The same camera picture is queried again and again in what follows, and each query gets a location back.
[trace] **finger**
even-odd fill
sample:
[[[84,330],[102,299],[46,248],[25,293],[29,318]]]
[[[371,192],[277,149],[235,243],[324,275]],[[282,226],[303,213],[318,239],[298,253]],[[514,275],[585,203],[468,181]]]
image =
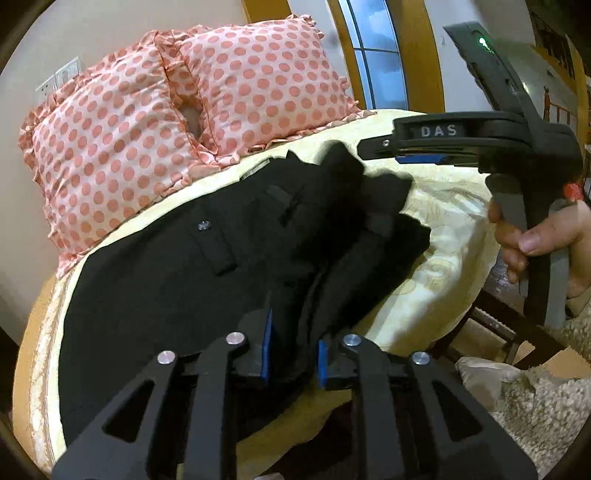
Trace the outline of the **finger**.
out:
[[[488,206],[488,219],[492,223],[498,223],[503,219],[501,207],[494,200],[491,200],[491,202]]]
[[[519,249],[521,234],[521,230],[515,225],[511,225],[504,220],[496,224],[495,239],[505,248]]]
[[[551,213],[542,223],[522,234],[518,240],[519,250],[535,257],[581,240],[590,219],[589,209],[579,203],[582,202]]]
[[[519,274],[510,268],[507,268],[507,279],[510,283],[515,284],[519,282]]]
[[[519,250],[514,248],[504,248],[502,257],[503,261],[510,269],[514,270],[518,274],[524,272],[527,266],[527,258]]]

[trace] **black garment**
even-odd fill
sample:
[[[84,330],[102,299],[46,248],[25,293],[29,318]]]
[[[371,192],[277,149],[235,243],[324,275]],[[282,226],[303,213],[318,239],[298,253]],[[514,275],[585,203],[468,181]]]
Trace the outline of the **black garment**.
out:
[[[289,153],[91,255],[60,350],[66,443],[160,351],[201,351],[269,299],[276,381],[241,392],[241,433],[272,420],[306,381],[318,338],[354,325],[428,247],[429,229],[398,214],[410,184],[364,177],[341,144],[319,166]]]

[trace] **pink polka dot pillow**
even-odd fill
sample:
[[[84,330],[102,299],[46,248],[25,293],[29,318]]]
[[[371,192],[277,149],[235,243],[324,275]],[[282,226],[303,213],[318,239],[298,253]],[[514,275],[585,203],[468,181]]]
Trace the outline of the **pink polka dot pillow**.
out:
[[[330,65],[315,25],[292,15],[176,39],[191,74],[178,88],[199,97],[200,140],[218,161],[371,114],[345,95],[348,82]],[[166,48],[169,40],[157,43]]]
[[[60,252],[59,277],[141,209],[220,170],[187,132],[167,74],[188,73],[158,51],[156,35],[68,82],[21,128],[19,145]]]

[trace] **cream bedspread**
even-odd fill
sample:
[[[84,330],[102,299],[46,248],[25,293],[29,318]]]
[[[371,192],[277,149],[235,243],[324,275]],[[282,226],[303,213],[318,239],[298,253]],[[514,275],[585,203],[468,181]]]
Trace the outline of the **cream bedspread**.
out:
[[[287,150],[293,150],[303,160],[314,162],[327,140],[341,140],[356,152],[359,140],[389,133],[392,119],[408,115],[416,113],[381,110],[369,118],[247,157],[240,164],[201,179],[151,206],[111,233],[93,251],[144,228],[182,203],[239,181],[241,175],[271,155],[282,157]],[[404,213],[431,227],[431,246],[417,261],[412,277],[357,326],[360,333],[382,349],[408,355],[453,329],[484,285],[499,248],[486,220],[490,194],[484,184],[485,176],[473,168],[402,166],[394,159],[367,161],[365,165],[369,174],[385,169],[412,174],[415,185]],[[37,307],[44,310],[40,322],[33,322],[32,313],[17,366],[15,434],[45,472],[51,471],[65,449],[58,360],[64,317],[84,264],[85,260],[53,285],[47,307],[43,302]],[[310,385],[276,421],[240,442],[238,478],[259,475],[289,448],[313,438],[330,412],[348,399],[348,393],[326,393]]]

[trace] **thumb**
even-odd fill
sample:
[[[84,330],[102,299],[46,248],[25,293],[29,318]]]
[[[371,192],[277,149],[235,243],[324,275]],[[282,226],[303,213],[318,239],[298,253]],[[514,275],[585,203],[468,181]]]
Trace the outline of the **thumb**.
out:
[[[577,242],[589,228],[587,212],[584,203],[576,203],[551,213],[546,220],[521,235],[519,249],[525,255],[536,257]]]

